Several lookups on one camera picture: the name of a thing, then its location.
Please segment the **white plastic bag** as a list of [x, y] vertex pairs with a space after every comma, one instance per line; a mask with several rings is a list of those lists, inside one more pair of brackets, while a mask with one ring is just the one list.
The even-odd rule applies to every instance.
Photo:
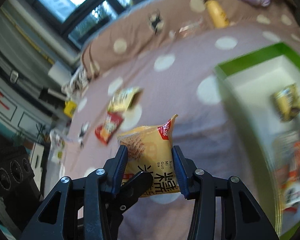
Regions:
[[72, 140], [56, 128], [50, 131], [49, 137], [49, 155], [51, 156], [51, 161], [55, 164], [61, 164], [62, 159], [65, 156], [66, 145], [71, 143]]

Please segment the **yellow small box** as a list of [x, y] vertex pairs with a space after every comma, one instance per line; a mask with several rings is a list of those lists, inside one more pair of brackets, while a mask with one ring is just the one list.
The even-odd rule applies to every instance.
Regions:
[[66, 101], [65, 107], [63, 109], [63, 113], [69, 118], [73, 118], [76, 108], [77, 108], [77, 103], [73, 101]]

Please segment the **striped white cloth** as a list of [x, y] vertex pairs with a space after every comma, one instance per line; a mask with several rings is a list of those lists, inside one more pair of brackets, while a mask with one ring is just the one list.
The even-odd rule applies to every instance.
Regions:
[[62, 93], [68, 98], [81, 97], [87, 89], [90, 79], [87, 76], [87, 71], [83, 66], [77, 68], [70, 81], [62, 85]]

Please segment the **orange rice cracker pack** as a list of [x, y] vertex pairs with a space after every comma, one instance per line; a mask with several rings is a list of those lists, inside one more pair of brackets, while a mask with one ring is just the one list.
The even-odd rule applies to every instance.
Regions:
[[138, 172], [148, 172], [153, 177], [153, 184], [144, 197], [180, 191], [171, 152], [176, 117], [175, 114], [163, 125], [140, 126], [117, 136], [118, 144], [128, 149], [122, 184]]

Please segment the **yellow drink bottle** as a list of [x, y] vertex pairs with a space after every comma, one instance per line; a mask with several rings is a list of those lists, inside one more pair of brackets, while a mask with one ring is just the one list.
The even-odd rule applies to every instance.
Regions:
[[204, 2], [215, 28], [221, 29], [230, 25], [227, 14], [217, 0], [204, 0]]

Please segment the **orange cartoon snack bag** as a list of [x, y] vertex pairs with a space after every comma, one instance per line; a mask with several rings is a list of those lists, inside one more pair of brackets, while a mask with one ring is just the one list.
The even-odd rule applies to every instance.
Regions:
[[296, 213], [300, 206], [300, 141], [293, 144], [288, 164], [277, 171], [283, 175], [279, 182], [283, 211]]

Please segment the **brown polka dot cushion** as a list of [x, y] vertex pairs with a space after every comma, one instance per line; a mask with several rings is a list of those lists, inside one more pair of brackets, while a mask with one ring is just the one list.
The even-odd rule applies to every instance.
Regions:
[[[300, 30], [284, 1], [273, 1], [268, 7], [244, 0], [217, 1], [230, 25], [257, 22], [289, 32]], [[147, 0], [91, 35], [82, 49], [79, 70], [93, 79], [118, 64], [180, 39], [186, 28], [194, 35], [214, 28], [205, 0]]]

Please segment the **white paper roll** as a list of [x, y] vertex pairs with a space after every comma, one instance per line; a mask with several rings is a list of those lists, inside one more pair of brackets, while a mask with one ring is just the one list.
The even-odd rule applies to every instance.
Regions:
[[57, 84], [63, 86], [71, 80], [71, 72], [64, 64], [56, 61], [48, 72], [48, 76], [53, 79]]

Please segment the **green cardboard box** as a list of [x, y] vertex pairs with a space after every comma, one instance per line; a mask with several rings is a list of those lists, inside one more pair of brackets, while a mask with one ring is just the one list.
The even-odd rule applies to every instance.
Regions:
[[233, 118], [248, 155], [258, 202], [281, 239], [291, 239], [300, 227], [296, 213], [283, 211], [279, 182], [288, 160], [277, 161], [274, 139], [285, 132], [300, 132], [300, 113], [282, 122], [272, 94], [296, 83], [300, 92], [300, 55], [285, 43], [252, 51], [215, 66], [218, 88]]

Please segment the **small pale green snack packet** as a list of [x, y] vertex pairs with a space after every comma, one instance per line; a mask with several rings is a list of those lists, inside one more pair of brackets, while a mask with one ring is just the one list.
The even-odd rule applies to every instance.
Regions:
[[109, 102], [107, 111], [109, 113], [127, 111], [136, 94], [140, 92], [142, 92], [142, 88], [140, 87], [130, 87], [117, 90]]

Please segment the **clear plastic water bottle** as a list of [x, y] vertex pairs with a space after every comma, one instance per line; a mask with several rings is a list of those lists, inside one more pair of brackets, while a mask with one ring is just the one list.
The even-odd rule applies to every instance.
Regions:
[[173, 40], [180, 38], [189, 38], [201, 33], [203, 29], [203, 18], [199, 18], [195, 21], [187, 21], [181, 25], [181, 27], [174, 31], [169, 32], [169, 37]]

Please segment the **clear cracker biscuit pack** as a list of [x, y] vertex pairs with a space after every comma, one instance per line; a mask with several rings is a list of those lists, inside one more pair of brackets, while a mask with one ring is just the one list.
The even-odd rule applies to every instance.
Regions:
[[273, 150], [277, 161], [285, 161], [294, 151], [294, 144], [300, 140], [299, 131], [289, 131], [278, 135], [273, 141]]

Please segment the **yellow snack bag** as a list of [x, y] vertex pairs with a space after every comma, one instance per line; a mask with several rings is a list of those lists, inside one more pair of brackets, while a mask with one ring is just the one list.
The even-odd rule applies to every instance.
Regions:
[[273, 93], [271, 98], [282, 122], [289, 122], [300, 113], [300, 92], [296, 83]]

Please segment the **red milk tea packet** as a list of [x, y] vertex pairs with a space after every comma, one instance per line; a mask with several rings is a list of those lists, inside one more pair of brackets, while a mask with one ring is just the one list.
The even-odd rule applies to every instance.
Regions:
[[121, 115], [108, 112], [104, 123], [95, 129], [95, 136], [100, 142], [107, 145], [122, 122], [123, 118]]

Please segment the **polka dot bed cover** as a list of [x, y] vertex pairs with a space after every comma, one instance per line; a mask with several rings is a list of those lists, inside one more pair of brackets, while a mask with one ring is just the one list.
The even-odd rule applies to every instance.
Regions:
[[116, 89], [139, 86], [142, 93], [124, 114], [120, 132], [161, 125], [176, 114], [173, 141], [184, 155], [214, 176], [238, 176], [258, 200], [250, 161], [221, 98], [215, 66], [280, 42], [300, 55], [300, 31], [241, 23], [172, 42], [106, 71], [83, 96], [69, 131], [74, 143], [66, 145], [61, 164], [48, 166], [45, 191], [63, 176], [88, 175], [115, 155], [117, 139], [104, 145], [94, 129], [104, 121]]

